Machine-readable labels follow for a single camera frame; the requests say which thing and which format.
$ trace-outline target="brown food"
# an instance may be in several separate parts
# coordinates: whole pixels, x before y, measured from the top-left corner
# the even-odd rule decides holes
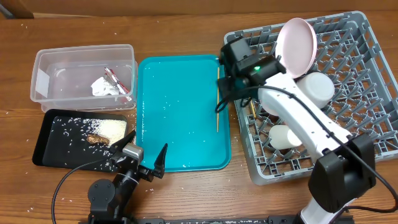
[[[103,143],[105,145],[109,145],[109,139],[101,137],[97,134],[89,134],[87,135],[87,141],[90,144],[96,144],[96,143]]]

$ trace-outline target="gray dish rack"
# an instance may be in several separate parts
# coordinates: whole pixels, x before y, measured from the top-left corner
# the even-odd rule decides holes
[[[308,73],[327,74],[335,95],[322,110],[354,136],[369,133],[376,161],[398,157],[398,85],[366,16],[359,11],[306,20],[317,35],[318,49]],[[252,51],[274,55],[284,24],[227,33],[224,43],[242,35]],[[264,185],[310,175],[313,162],[302,146],[283,151],[269,147],[268,132],[284,121],[235,101],[250,177]]]

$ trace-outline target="teal tray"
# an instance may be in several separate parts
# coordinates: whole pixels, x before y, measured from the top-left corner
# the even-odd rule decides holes
[[[153,164],[169,145],[166,172],[222,169],[231,160],[228,110],[216,130],[215,55],[147,58],[139,66],[137,145]],[[224,77],[220,67],[220,77]]]

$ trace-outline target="pink plate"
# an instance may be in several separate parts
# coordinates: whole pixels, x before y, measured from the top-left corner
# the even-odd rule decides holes
[[[286,67],[292,78],[305,74],[317,54],[317,36],[312,26],[301,18],[286,22],[280,30],[275,56]]]

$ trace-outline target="black tray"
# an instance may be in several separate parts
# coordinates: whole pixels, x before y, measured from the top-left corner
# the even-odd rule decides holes
[[[75,118],[81,118],[81,120],[69,121]],[[83,124],[84,119],[113,119],[127,123],[126,117],[118,114],[48,110],[44,115],[32,162],[37,166],[73,169],[87,162],[107,157],[109,154],[105,152],[108,150],[106,146],[90,144],[82,140],[86,139],[82,135],[83,133],[90,133],[88,130],[89,125]],[[110,161],[92,164],[83,169],[103,172],[116,170]]]

